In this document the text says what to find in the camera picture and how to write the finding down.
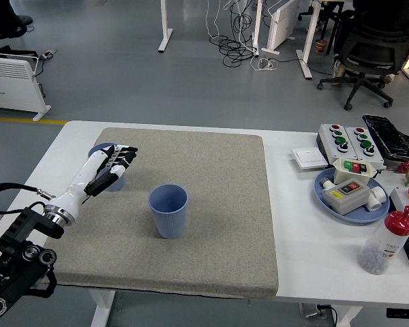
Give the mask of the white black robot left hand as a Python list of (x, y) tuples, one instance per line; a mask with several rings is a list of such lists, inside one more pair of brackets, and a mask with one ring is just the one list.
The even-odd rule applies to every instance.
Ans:
[(72, 225), (79, 216), (80, 206), (123, 177), (136, 157), (136, 147), (105, 143), (96, 146), (65, 193), (48, 201), (44, 213), (58, 225)]

